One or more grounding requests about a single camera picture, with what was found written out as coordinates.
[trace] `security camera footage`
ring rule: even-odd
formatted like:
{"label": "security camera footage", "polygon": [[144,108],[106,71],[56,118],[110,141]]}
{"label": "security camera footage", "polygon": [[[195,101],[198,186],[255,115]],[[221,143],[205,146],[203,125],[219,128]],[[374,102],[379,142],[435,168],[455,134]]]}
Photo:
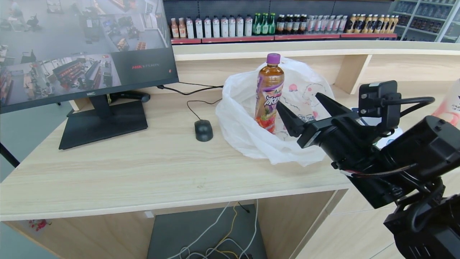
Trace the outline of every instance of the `security camera footage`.
{"label": "security camera footage", "polygon": [[177,78],[162,0],[0,0],[0,19],[1,106]]}

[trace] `monitor stand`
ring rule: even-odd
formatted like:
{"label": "monitor stand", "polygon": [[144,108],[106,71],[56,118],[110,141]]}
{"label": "monitor stand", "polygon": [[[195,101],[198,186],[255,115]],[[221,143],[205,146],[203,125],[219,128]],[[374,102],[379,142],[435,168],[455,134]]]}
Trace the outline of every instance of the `monitor stand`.
{"label": "monitor stand", "polygon": [[94,110],[70,114],[59,149],[144,130],[147,126],[142,102],[109,106],[105,95],[89,97]]}

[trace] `mouse cable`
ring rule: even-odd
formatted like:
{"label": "mouse cable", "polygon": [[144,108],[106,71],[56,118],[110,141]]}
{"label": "mouse cable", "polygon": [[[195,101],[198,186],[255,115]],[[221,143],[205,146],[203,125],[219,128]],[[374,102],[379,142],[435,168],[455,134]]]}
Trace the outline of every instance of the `mouse cable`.
{"label": "mouse cable", "polygon": [[189,110],[190,110],[191,112],[193,112],[193,114],[195,114],[195,116],[196,116],[199,120],[201,120],[200,116],[198,116],[198,115],[192,110],[192,108],[190,108],[189,102],[204,102],[204,103],[207,103],[207,104],[215,104],[216,102],[218,102],[218,101],[220,101],[220,100],[222,100],[222,98],[220,98],[219,100],[217,100],[217,101],[215,101],[215,102],[207,102],[207,101],[202,101],[202,100],[190,100],[190,101],[187,101],[187,107],[189,108]]}
{"label": "mouse cable", "polygon": [[205,91],[205,90],[210,90],[210,89],[215,89],[215,88],[223,88],[223,87],[224,87],[223,85],[220,85],[220,86],[212,86],[212,85],[205,85],[205,84],[199,84],[199,83],[187,83],[187,82],[179,82],[179,83],[190,84],[190,85],[207,86],[207,88],[198,89],[198,90],[192,91],[192,92],[190,92],[190,93],[184,93],[184,92],[181,92],[181,91],[179,91],[179,90],[177,90],[177,89],[169,88],[169,87],[166,87],[166,86],[164,86],[164,85],[158,85],[158,86],[156,86],[156,87],[158,87],[159,89],[171,90],[171,91],[174,91],[174,92],[179,93],[179,94],[182,94],[182,95],[191,95],[191,94],[198,93],[198,92]]}

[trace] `white cable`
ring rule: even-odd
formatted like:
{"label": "white cable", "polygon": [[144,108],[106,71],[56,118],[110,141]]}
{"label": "white cable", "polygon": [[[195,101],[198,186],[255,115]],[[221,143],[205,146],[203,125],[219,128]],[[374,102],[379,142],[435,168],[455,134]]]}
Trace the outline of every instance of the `white cable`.
{"label": "white cable", "polygon": [[238,259],[241,259],[241,256],[243,256],[243,254],[246,252],[246,250],[249,249],[249,247],[251,246],[251,244],[254,241],[254,237],[256,236],[256,233],[257,233],[257,213],[259,212],[259,200],[258,199],[256,199],[256,206],[257,207],[256,207],[256,219],[254,220],[254,235],[251,238],[251,241],[249,242],[249,245],[247,245],[247,248],[243,250],[243,252],[240,254]]}
{"label": "white cable", "polygon": [[[215,221],[212,225],[210,225],[210,226],[209,226],[209,227],[208,227],[208,228],[207,228],[197,239],[195,239],[195,241],[193,241],[191,244],[189,244],[189,245],[187,246],[187,249],[190,248],[193,244],[195,244],[195,243],[196,243],[196,242],[197,242],[197,241],[198,241],[198,240],[199,240],[199,239],[200,239],[200,238],[211,228],[211,227],[213,227],[215,224],[217,224],[217,222],[219,221],[220,217],[221,217],[222,214],[224,213],[225,209],[229,206],[229,204],[230,204],[230,202],[227,203],[227,205],[225,206],[225,208],[224,208],[224,209],[222,210],[222,212],[220,213],[219,217],[217,217],[216,221]],[[168,257],[167,259],[173,259],[173,258],[176,257],[176,256],[179,256],[179,257],[180,257],[181,254],[182,254],[182,252],[183,252],[183,249],[181,249],[180,252],[179,252],[178,254],[175,254],[175,255],[173,255],[173,256],[171,256],[171,257]]]}

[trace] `bottle label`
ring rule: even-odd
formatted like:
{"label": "bottle label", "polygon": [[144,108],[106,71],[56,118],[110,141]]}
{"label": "bottle label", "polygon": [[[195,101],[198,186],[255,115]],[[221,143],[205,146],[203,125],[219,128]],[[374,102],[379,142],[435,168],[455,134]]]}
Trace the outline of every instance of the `bottle label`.
{"label": "bottle label", "polygon": [[257,123],[270,133],[275,133],[276,104],[281,98],[284,80],[280,84],[264,87],[265,76],[259,75],[256,94]]}

